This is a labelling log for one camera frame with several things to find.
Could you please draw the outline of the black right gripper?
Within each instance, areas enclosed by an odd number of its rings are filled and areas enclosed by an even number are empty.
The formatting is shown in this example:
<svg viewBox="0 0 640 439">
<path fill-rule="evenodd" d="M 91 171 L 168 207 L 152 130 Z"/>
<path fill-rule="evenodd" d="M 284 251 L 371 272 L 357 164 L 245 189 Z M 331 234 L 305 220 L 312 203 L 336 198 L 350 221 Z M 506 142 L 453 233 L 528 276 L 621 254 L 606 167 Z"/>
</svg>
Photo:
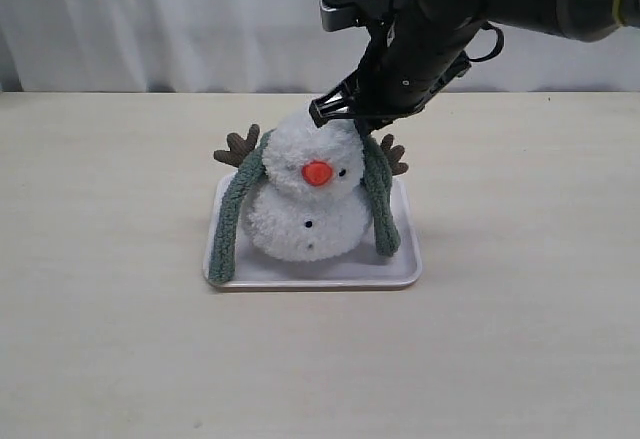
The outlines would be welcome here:
<svg viewBox="0 0 640 439">
<path fill-rule="evenodd" d="M 472 38 L 471 12 L 446 8 L 429 17 L 419 0 L 406 0 L 393 24 L 367 48 L 357 83 L 341 81 L 311 100 L 314 125 L 351 120 L 364 138 L 391 125 L 394 116 L 415 114 Z"/>
</svg>

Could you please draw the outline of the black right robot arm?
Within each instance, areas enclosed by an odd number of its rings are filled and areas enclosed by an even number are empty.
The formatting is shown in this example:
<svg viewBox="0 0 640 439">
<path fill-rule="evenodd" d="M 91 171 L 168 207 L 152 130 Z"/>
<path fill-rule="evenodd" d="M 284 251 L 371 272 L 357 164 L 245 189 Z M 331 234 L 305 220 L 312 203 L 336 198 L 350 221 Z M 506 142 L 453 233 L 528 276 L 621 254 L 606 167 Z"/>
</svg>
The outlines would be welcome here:
<svg viewBox="0 0 640 439">
<path fill-rule="evenodd" d="M 467 45 L 504 26 L 595 42 L 639 24 L 639 0 L 321 0 L 324 30 L 365 28 L 357 68 L 314 99 L 317 126 L 352 120 L 362 135 L 420 113 L 472 65 Z"/>
</svg>

